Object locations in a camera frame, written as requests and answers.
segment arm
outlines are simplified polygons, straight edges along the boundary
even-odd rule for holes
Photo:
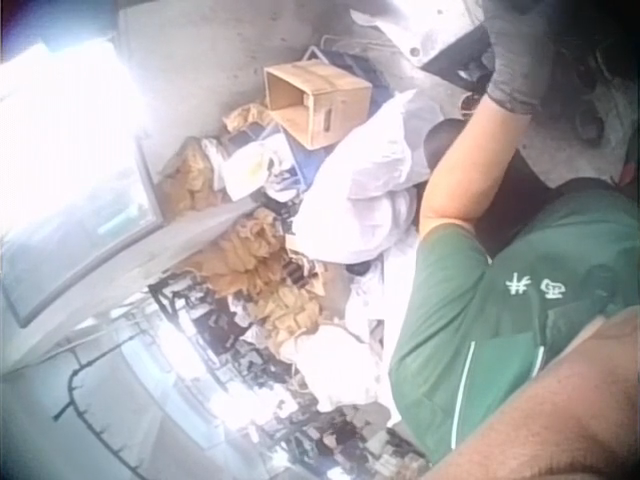
[[[487,96],[429,181],[421,205],[422,238],[443,223],[472,230],[491,204],[546,91],[553,58],[550,20],[559,3],[543,0],[520,14],[507,0],[483,1],[495,72]]]
[[[639,312],[575,345],[425,480],[605,479],[630,469],[639,458]]]
[[[473,231],[473,224],[493,200],[530,120],[529,115],[511,113],[489,97],[482,100],[429,180],[420,210],[422,238],[443,223]]]

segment window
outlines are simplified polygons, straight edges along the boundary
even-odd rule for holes
[[[135,139],[139,98],[111,43],[40,45],[3,73],[2,291],[25,327],[161,215]]]

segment black glove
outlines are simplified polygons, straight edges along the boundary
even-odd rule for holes
[[[531,115],[544,96],[553,63],[552,22],[567,0],[542,0],[523,12],[514,0],[483,0],[495,54],[489,97],[510,112]]]

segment cardboard box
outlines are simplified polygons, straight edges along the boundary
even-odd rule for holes
[[[309,150],[338,143],[369,114],[371,84],[320,60],[265,69],[267,106]]]

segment green shirt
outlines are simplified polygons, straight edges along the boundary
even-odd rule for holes
[[[594,317],[640,303],[638,238],[637,208],[606,191],[558,200],[493,262],[462,227],[430,232],[389,374],[432,462]]]

